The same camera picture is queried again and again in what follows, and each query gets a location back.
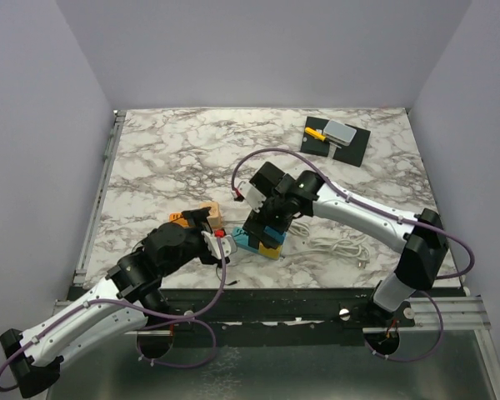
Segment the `yellow cube socket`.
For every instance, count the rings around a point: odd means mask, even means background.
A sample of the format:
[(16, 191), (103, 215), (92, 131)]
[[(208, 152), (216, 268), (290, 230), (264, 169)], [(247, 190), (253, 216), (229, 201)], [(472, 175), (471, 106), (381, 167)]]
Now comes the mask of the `yellow cube socket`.
[(261, 242), (259, 243), (258, 254), (269, 258), (272, 260), (278, 260), (281, 256), (282, 246), (278, 246), (276, 248), (266, 247)]

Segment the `blue charger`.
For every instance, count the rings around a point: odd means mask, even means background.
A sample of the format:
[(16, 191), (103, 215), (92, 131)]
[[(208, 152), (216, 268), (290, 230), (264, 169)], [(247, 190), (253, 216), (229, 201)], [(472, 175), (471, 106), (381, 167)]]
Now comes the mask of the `blue charger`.
[(283, 245), (286, 238), (285, 232), (279, 232), (276, 229), (269, 226), (266, 226), (263, 229), (263, 234), (264, 237), (276, 247)]

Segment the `teal power strip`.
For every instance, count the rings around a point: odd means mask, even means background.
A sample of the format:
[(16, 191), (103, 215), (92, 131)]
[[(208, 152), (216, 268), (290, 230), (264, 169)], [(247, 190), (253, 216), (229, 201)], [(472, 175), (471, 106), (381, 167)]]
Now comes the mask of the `teal power strip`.
[(251, 252), (253, 248), (249, 245), (249, 236), (241, 227), (234, 227), (232, 229), (232, 238), (239, 248)]

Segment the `beige cube socket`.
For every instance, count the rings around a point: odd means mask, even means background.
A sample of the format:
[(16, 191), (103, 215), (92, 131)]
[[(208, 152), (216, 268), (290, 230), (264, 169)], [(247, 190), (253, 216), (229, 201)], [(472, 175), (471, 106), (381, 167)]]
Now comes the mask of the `beige cube socket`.
[(223, 217), (218, 202), (201, 202), (200, 208), (209, 208), (207, 220), (213, 229), (219, 229), (223, 226)]

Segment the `orange power strip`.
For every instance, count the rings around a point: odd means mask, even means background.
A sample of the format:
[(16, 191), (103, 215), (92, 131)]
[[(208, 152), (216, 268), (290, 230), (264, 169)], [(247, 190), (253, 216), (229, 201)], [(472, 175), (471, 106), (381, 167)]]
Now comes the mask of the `orange power strip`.
[(180, 212), (171, 213), (169, 215), (169, 222), (176, 223), (177, 225), (182, 226), (184, 228), (189, 227), (188, 220)]

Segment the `black plug adapter with cable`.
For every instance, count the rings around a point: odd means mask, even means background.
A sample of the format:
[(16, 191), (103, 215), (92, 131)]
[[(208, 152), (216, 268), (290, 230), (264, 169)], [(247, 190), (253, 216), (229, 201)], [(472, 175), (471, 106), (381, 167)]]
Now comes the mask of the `black plug adapter with cable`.
[(239, 284), (238, 279), (231, 279), (228, 272), (228, 267), (223, 266), (221, 262), (219, 262), (215, 268), (216, 277), (219, 282), (224, 282), (224, 286), (226, 288), (233, 287)]

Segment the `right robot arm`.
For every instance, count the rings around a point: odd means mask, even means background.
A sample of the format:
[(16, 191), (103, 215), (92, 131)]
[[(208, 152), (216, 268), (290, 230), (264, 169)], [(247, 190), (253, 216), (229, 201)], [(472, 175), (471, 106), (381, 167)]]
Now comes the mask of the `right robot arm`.
[(367, 319), (377, 326), (393, 320), (416, 291), (433, 286), (448, 252), (437, 212), (407, 212), (355, 197), (315, 171), (293, 178), (265, 162), (234, 192), (251, 208), (244, 230), (267, 248), (280, 246), (295, 218), (315, 217), (367, 234), (398, 253), (397, 266), (377, 285), (366, 306)]

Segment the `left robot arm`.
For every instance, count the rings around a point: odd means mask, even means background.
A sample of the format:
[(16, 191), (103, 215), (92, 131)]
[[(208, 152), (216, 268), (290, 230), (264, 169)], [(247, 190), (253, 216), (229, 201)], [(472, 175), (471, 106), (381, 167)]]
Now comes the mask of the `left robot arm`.
[(75, 352), (100, 339), (185, 320), (169, 312), (160, 287), (165, 277), (195, 258), (206, 265), (219, 262), (221, 251), (208, 215), (206, 207), (182, 212), (186, 226), (165, 222), (153, 229), (61, 312), (24, 331), (4, 332), (0, 343), (7, 359), (2, 368), (11, 371), (21, 396), (31, 398), (50, 388)]

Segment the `black mat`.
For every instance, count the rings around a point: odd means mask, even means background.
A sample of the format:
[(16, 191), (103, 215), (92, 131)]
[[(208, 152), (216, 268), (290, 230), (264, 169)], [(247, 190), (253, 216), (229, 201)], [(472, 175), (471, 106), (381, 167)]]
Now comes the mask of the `black mat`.
[(307, 117), (300, 152), (360, 167), (371, 136), (369, 130), (320, 117)]

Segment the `grey rectangular box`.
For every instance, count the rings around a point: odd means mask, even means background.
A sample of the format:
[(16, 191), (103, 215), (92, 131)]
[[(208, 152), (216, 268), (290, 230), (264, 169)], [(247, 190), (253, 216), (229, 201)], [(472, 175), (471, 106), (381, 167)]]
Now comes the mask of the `grey rectangular box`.
[(336, 135), (343, 143), (343, 146), (349, 146), (357, 133), (355, 128), (333, 120), (329, 120), (324, 129), (326, 131), (331, 131), (332, 134)]

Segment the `yellow handled screwdriver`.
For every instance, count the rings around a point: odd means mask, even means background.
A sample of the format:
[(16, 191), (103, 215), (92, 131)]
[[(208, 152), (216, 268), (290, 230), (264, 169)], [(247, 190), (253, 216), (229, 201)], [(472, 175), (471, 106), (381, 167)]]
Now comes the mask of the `yellow handled screwdriver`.
[(305, 127), (304, 132), (320, 142), (332, 143), (336, 147), (343, 146), (343, 143), (338, 139), (336, 135), (332, 134), (331, 131), (326, 131), (325, 129)]

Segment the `aluminium frame rail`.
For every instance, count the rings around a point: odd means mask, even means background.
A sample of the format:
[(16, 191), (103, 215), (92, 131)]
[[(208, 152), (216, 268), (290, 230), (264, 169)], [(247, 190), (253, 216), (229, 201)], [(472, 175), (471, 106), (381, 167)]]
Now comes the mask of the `aluminium frame rail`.
[[(170, 290), (167, 295), (169, 312), (185, 316), (185, 320), (160, 322), (152, 327), (138, 327), (124, 333), (132, 330), (159, 331), (165, 328), (174, 328), (177, 323), (206, 323), (200, 317), (212, 309), (219, 300), (212, 298), (213, 291), (211, 290)], [(409, 311), (412, 313), (413, 326), (399, 328), (395, 332), (375, 332), (372, 328), (365, 328), (362, 332), (364, 334), (396, 335), (412, 330), (476, 330), (490, 326), (483, 301), (479, 297), (443, 295), (442, 297), (430, 298), (425, 295), (417, 295), (404, 302), (410, 304)]]

